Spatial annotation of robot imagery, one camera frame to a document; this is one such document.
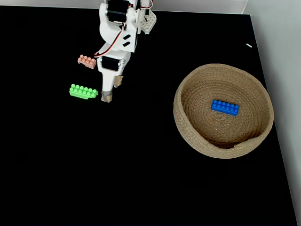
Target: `black mat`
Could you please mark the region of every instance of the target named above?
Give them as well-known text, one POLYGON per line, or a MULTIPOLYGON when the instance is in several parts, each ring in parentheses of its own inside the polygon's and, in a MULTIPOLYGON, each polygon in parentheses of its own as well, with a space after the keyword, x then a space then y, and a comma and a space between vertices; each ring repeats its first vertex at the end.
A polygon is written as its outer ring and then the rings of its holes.
POLYGON ((6 224, 296 224, 275 126, 251 153, 222 160, 193 150, 174 123, 176 89, 201 65, 231 65, 265 86, 250 16, 155 12, 107 104, 69 95, 72 83, 101 91, 98 70, 77 63, 104 44, 97 9, 0 10, 21 53, 12 73, 35 90, 31 105, 19 94, 23 120, 37 126, 31 162, 17 168, 36 192, 6 224))

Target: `white plastic part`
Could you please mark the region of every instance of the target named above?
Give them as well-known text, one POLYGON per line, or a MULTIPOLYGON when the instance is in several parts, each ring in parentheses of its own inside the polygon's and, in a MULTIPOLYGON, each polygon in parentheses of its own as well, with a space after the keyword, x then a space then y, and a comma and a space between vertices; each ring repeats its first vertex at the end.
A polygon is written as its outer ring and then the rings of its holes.
POLYGON ((151 6, 151 0, 141 0, 142 7, 149 7, 151 6))
MULTIPOLYGON (((127 21, 125 23, 126 28, 121 32, 112 49, 108 53, 104 54, 106 57, 120 60, 118 71, 103 68, 102 56, 97 58, 97 68, 103 74, 104 92, 112 91, 115 76, 122 75, 125 66, 130 60, 131 52, 135 51, 137 34, 140 34, 141 30, 143 30, 146 34, 149 34, 157 21, 156 15, 153 14, 151 10, 148 16, 145 15, 145 9, 135 10, 137 0, 129 0, 129 2, 130 4, 133 4, 134 7, 129 7, 127 10, 127 21)), ((148 7, 150 4, 150 0, 142 0, 143 7, 148 7)), ((107 7, 108 4, 102 3, 99 8, 99 31, 102 38, 106 41, 106 43, 98 51, 100 54, 109 49, 122 30, 120 26, 123 26, 123 23, 111 22, 108 20, 106 15, 107 7)))
POLYGON ((142 22, 141 30, 146 34, 149 34, 157 21, 157 17, 150 10, 149 15, 145 16, 145 18, 147 19, 147 22, 145 20, 142 22))
MULTIPOLYGON (((122 26, 122 23, 115 23, 108 20, 108 17, 106 16, 107 6, 108 5, 104 3, 100 5, 99 32, 103 40, 105 40, 107 43, 111 45, 114 42, 117 35, 119 34, 119 32, 121 31, 120 26, 122 26)), ((135 21, 136 21, 136 11, 134 10, 134 8, 129 8, 127 10, 126 30, 124 30, 121 36, 117 39, 116 43, 114 44, 114 47, 127 52, 132 52, 132 53, 135 52, 136 35, 137 35, 137 28, 138 28, 138 25, 135 21), (126 40, 123 39, 127 35, 130 35, 129 38, 127 38, 126 40)))
MULTIPOLYGON (((100 52, 104 52, 109 47, 110 45, 108 43, 105 43, 104 46, 100 49, 100 52)), ((97 58, 96 60, 97 68, 103 74, 103 91, 111 91, 113 89, 115 76, 122 75, 124 68, 126 67, 128 61, 131 58, 131 53, 118 50, 117 48, 113 48, 104 56, 120 60, 118 71, 103 68, 101 57, 97 58)))

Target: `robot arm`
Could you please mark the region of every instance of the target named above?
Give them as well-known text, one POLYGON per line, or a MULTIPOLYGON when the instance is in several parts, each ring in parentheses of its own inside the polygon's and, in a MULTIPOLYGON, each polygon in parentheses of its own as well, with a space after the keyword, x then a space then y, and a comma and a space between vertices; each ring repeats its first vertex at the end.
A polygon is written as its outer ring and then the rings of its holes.
POLYGON ((112 100, 112 88, 121 84, 122 73, 135 52, 137 35, 149 34, 156 16, 153 0, 108 0, 99 9, 100 35, 105 40, 95 53, 98 70, 103 74, 102 101, 112 100))

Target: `rope basket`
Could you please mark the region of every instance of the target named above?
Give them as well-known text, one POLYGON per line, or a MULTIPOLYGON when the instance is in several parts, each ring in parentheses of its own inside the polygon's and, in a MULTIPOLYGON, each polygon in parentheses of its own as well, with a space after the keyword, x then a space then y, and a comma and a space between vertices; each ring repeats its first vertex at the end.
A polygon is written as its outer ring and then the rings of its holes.
POLYGON ((231 159, 254 150, 269 134, 274 112, 263 85, 228 65, 192 71, 174 98, 174 119, 185 141, 207 156, 231 159), (239 105, 237 116, 211 110, 214 99, 239 105))

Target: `lego brick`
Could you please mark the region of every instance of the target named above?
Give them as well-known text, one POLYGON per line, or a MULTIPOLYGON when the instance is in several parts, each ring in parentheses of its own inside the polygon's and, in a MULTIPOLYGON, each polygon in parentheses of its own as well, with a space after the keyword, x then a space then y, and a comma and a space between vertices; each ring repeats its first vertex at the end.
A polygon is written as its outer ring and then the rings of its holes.
POLYGON ((87 87, 79 85, 71 85, 70 91, 71 96, 79 97, 88 100, 88 98, 95 98, 98 95, 96 89, 88 89, 87 87))
POLYGON ((211 104, 211 110, 236 116, 238 114, 239 106, 220 100, 213 100, 211 104))
POLYGON ((84 56, 84 55, 80 55, 80 57, 77 60, 78 64, 82 63, 84 66, 94 69, 95 65, 96 65, 96 60, 95 59, 91 59, 90 57, 84 56))

